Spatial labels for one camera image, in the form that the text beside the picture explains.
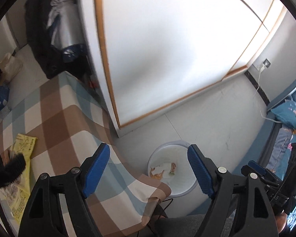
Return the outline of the person's right hand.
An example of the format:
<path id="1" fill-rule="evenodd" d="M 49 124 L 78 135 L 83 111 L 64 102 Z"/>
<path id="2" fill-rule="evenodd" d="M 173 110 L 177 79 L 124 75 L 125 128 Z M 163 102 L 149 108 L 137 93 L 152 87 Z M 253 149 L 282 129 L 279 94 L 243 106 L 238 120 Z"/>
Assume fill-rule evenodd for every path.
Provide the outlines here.
<path id="1" fill-rule="evenodd" d="M 287 225 L 287 214 L 282 212 L 275 216 L 277 232 L 279 236 L 286 236 L 290 232 L 290 228 Z"/>

